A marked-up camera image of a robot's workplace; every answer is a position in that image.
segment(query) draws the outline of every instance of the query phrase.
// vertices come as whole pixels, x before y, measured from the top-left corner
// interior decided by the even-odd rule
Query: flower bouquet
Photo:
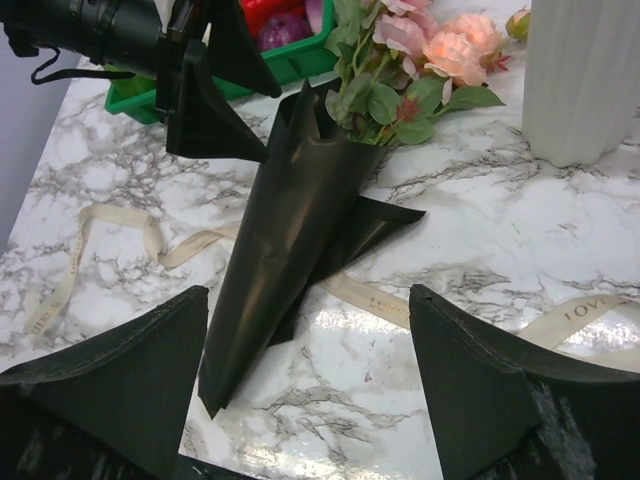
[[[212,417],[292,338],[310,285],[424,215],[359,196],[389,149],[427,141],[448,112],[502,105],[484,86],[505,60],[493,22],[439,28],[411,1],[336,0],[340,78],[280,103],[207,333],[198,394]]]
[[[353,141],[419,145],[449,112],[503,105],[486,87],[505,70],[507,41],[488,17],[463,13],[442,26],[430,0],[336,0],[328,41],[342,80],[327,112]]]

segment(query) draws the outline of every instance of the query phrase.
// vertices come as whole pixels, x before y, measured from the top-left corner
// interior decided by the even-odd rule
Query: marble table
[[[433,8],[440,18],[484,11],[499,24],[513,13],[498,0]],[[510,71],[490,77],[506,107],[451,115],[432,142],[397,151],[379,172],[367,196],[429,215],[347,273],[404,298],[424,283],[517,332],[571,298],[638,296],[640,115],[595,166],[559,170],[535,159],[519,130],[525,51],[512,53]],[[170,245],[241,218],[255,164],[168,155],[162,126],[104,111],[107,87],[72,84],[0,259],[0,370],[126,322],[193,284],[210,287],[210,306],[216,301],[230,241],[166,270],[146,257],[139,231],[95,222],[68,308],[44,338],[22,333],[25,293],[46,294],[61,277],[82,207],[147,210]],[[259,97],[237,105],[265,139],[275,108]],[[599,332],[565,347],[597,346]],[[619,333],[621,345],[640,343],[638,328]],[[194,395],[181,452],[265,479],[442,478],[409,333],[318,288],[295,340],[267,351],[227,410],[210,420]]]

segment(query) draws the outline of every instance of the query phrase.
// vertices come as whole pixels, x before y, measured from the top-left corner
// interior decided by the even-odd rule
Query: pink flower
[[[462,13],[445,25],[442,30],[449,33],[463,33],[481,52],[483,57],[496,53],[502,46],[502,34],[496,30],[496,24],[485,15]]]
[[[411,58],[408,56],[404,57],[404,59],[402,60],[402,69],[405,71],[407,75],[409,75],[414,80],[416,80],[419,77],[418,68],[416,67],[416,64],[413,63],[413,60],[411,60]]]
[[[423,12],[431,5],[431,0],[381,0],[389,11],[396,15],[404,15],[407,12]]]
[[[464,34],[440,31],[424,48],[429,63],[425,69],[443,77],[452,77],[458,86],[480,86],[487,80],[487,72],[480,66],[482,51]]]
[[[409,12],[407,18],[418,24],[427,41],[431,40],[438,32],[438,22],[435,17],[427,11]]]
[[[376,22],[373,32],[375,43],[406,53],[411,58],[422,55],[427,43],[420,26],[413,20],[404,17],[383,15]]]

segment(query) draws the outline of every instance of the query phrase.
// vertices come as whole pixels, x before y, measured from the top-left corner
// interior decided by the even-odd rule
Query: artificial flower
[[[487,72],[480,66],[482,51],[465,34],[440,31],[423,51],[428,60],[425,69],[452,77],[458,86],[480,86],[487,80]]]
[[[407,18],[418,24],[427,41],[431,40],[438,32],[438,22],[435,17],[426,10],[422,10],[420,12],[409,12],[407,14]]]
[[[529,36],[529,20],[531,18],[531,10],[523,8],[514,13],[507,21],[507,33],[511,38],[526,42]]]
[[[496,29],[493,20],[485,15],[462,13],[458,18],[443,25],[442,30],[449,33],[464,34],[475,45],[482,57],[490,57],[502,48],[502,33]]]
[[[404,15],[407,12],[423,12],[431,0],[380,0],[390,12]]]
[[[496,53],[485,62],[485,70],[487,73],[498,72],[500,70],[508,72],[507,62],[509,60],[511,60],[511,55],[503,55],[502,52]]]
[[[422,28],[416,22],[391,15],[383,15],[376,22],[373,41],[404,52],[411,58],[420,57],[427,44]]]
[[[414,80],[419,77],[418,67],[416,67],[416,64],[408,55],[402,60],[402,69],[407,75],[409,75],[409,77],[413,78]]]

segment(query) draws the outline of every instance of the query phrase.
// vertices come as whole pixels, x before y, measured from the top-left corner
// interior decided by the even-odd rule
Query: white wall
[[[69,87],[69,80],[31,84],[31,72],[50,55],[45,50],[38,57],[17,58],[0,32],[0,253]],[[62,52],[51,68],[74,68],[79,60]]]

